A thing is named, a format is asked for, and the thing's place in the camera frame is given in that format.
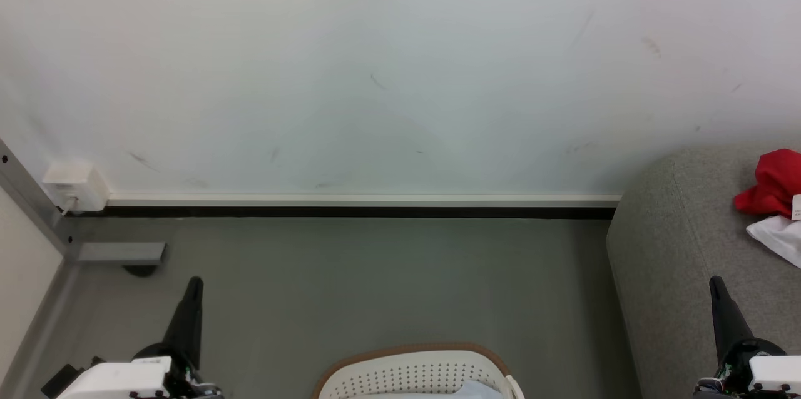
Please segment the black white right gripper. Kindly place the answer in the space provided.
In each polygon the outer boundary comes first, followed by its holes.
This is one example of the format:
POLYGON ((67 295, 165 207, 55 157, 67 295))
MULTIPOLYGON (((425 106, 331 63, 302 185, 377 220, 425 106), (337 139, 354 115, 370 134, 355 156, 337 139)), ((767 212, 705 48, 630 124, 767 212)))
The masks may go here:
POLYGON ((722 277, 709 287, 718 370, 698 380, 693 399, 801 399, 801 356, 753 338, 722 277))

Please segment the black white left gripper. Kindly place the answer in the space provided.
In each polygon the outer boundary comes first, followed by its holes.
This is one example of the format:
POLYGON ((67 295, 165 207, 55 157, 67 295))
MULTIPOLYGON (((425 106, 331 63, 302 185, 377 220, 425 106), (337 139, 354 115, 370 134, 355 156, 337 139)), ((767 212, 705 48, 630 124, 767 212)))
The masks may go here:
POLYGON ((55 399, 223 399, 200 378, 203 280, 192 276, 163 337, 128 362, 95 357, 89 368, 65 365, 55 376, 55 399))

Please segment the red clothing with white stripes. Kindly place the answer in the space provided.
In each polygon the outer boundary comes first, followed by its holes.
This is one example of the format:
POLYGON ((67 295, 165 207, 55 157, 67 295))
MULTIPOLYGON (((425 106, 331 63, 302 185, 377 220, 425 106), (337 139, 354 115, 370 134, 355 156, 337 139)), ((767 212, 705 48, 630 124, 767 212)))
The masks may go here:
POLYGON ((801 152, 782 148, 763 154, 755 168, 756 183, 733 198, 735 209, 752 216, 793 220, 793 198, 801 196, 801 152))

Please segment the white perforated laundry basket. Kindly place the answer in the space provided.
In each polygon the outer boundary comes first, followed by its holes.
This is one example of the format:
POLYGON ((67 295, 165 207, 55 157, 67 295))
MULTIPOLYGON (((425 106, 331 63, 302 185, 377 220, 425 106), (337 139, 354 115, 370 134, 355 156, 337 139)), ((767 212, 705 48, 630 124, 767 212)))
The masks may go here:
POLYGON ((469 343, 417 344, 346 357, 310 399, 526 399, 503 359, 469 343))

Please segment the grey fabric sofa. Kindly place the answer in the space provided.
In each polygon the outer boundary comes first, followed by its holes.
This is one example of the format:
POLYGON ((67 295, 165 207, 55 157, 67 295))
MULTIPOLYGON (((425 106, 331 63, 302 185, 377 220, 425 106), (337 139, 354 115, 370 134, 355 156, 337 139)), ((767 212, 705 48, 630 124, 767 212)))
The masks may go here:
POLYGON ((607 251, 643 399, 690 399, 717 368, 708 283, 720 276, 753 334, 801 355, 801 269, 746 231, 733 207, 759 157, 801 143, 685 148, 626 189, 607 251))

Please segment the grey metal frame leg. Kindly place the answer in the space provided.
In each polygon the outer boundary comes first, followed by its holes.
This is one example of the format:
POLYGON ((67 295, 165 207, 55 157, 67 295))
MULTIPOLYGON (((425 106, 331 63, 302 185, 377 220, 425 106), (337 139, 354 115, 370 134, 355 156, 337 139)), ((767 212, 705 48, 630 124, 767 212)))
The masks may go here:
POLYGON ((76 224, 62 215, 2 139, 0 188, 68 263, 120 266, 132 276, 148 278, 166 259, 165 241, 85 242, 76 224))

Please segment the white wall socket box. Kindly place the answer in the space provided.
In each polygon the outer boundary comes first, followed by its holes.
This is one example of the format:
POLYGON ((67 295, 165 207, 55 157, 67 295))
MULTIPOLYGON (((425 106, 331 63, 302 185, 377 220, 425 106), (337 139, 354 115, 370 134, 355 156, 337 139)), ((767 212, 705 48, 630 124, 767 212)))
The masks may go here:
POLYGON ((69 212, 102 211, 111 196, 108 185, 91 163, 51 163, 42 182, 63 216, 69 212))

